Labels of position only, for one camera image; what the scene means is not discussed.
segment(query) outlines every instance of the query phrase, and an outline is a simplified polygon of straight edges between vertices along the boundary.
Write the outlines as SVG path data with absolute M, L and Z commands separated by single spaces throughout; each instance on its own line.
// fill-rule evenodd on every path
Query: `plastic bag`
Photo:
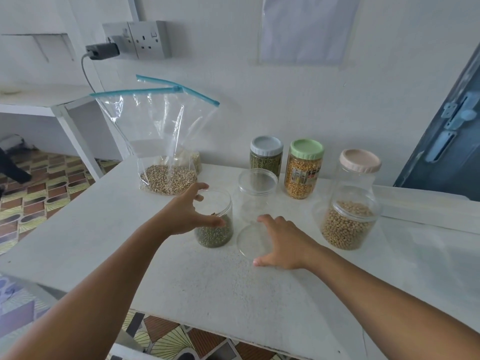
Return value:
M 200 152 L 195 150 L 195 137 L 199 131 L 211 120 L 213 114 L 216 113 L 217 108 L 220 106 L 220 103 L 210 97 L 207 97 L 191 88 L 185 87 L 182 84 L 172 82 L 166 79 L 147 77 L 137 74 L 137 81 L 163 85 L 163 86 L 172 86 L 179 87 L 186 93 L 189 98 L 188 105 L 185 106 L 183 112 L 184 115 L 189 117 L 199 116 L 201 119 L 196 120 L 195 127 L 191 129 L 186 138 L 181 138 L 178 142 L 177 153 L 173 157 L 175 165 L 185 166 L 188 162 L 192 162 L 195 167 L 195 171 L 199 174 L 202 171 L 202 163 L 200 159 Z M 157 164 L 163 164 L 163 157 L 160 157 L 160 161 Z
M 117 90 L 91 96 L 137 157 L 141 189 L 173 195 L 197 180 L 195 156 L 183 144 L 192 140 L 213 114 L 195 110 L 195 101 L 182 87 Z

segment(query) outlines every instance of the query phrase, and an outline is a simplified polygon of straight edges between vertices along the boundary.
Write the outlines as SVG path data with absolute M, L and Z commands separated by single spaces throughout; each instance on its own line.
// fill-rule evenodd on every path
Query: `hand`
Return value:
M 256 258 L 254 266 L 281 266 L 284 269 L 305 268 L 309 255 L 320 245 L 305 234 L 291 221 L 279 216 L 275 219 L 269 214 L 259 216 L 258 222 L 263 223 L 272 238 L 273 251 L 270 254 Z
M 147 221 L 147 224 L 164 231 L 168 236 L 184 234 L 202 226 L 211 228 L 224 226 L 225 221 L 218 216 L 203 215 L 195 211 L 194 200 L 204 199 L 198 191 L 207 188 L 207 183 L 193 183 Z

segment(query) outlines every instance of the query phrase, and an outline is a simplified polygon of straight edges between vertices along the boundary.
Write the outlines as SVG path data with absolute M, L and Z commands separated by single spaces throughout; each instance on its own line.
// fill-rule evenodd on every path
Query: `white cable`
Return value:
M 85 79 L 87 80 L 88 85 L 89 85 L 90 88 L 92 89 L 93 93 L 95 93 L 95 90 L 93 89 L 92 84 L 91 84 L 90 81 L 88 80 L 87 73 L 85 72 L 85 67 L 84 67 L 84 59 L 85 59 L 86 57 L 91 57 L 92 55 L 93 55 L 92 52 L 88 52 L 88 53 L 85 53 L 84 55 L 82 55 L 82 56 L 81 56 L 81 60 L 80 60 L 80 64 L 81 64 L 81 70 L 83 71 L 83 75 L 85 76 Z

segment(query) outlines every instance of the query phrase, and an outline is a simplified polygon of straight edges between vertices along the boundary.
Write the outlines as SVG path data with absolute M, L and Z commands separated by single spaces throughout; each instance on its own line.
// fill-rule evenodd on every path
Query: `charger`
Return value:
M 92 84 L 88 80 L 87 73 L 85 72 L 84 59 L 86 57 L 89 57 L 91 60 L 107 60 L 119 56 L 120 50 L 117 44 L 114 42 L 102 42 L 99 44 L 87 45 L 85 49 L 87 50 L 87 52 L 82 55 L 80 60 L 81 70 L 83 71 L 83 75 L 85 76 L 88 85 L 92 89 L 93 93 L 95 93 Z

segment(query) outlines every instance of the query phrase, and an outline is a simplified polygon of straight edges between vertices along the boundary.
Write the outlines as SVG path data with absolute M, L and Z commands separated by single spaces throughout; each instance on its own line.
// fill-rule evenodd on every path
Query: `jar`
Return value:
M 321 234 L 335 248 L 358 249 L 380 212 L 381 205 L 371 191 L 355 186 L 337 186 L 320 225 Z
M 345 149 L 340 154 L 335 175 L 327 192 L 330 199 L 336 187 L 346 185 L 372 191 L 375 173 L 382 161 L 374 153 L 363 149 Z
M 250 168 L 263 168 L 280 176 L 283 143 L 273 136 L 258 136 L 250 143 Z
M 285 172 L 290 197 L 303 200 L 314 191 L 323 156 L 324 147 L 318 141 L 303 138 L 290 144 Z
M 201 246 L 219 248 L 228 243 L 233 236 L 232 199 L 228 192 L 220 189 L 202 189 L 198 194 L 203 197 L 203 200 L 193 201 L 195 210 L 202 215 L 217 215 L 223 218 L 225 226 L 197 227 L 193 230 L 193 234 Z
M 278 182 L 273 172 L 263 168 L 246 169 L 238 176 L 242 220 L 256 222 L 260 215 L 270 213 Z

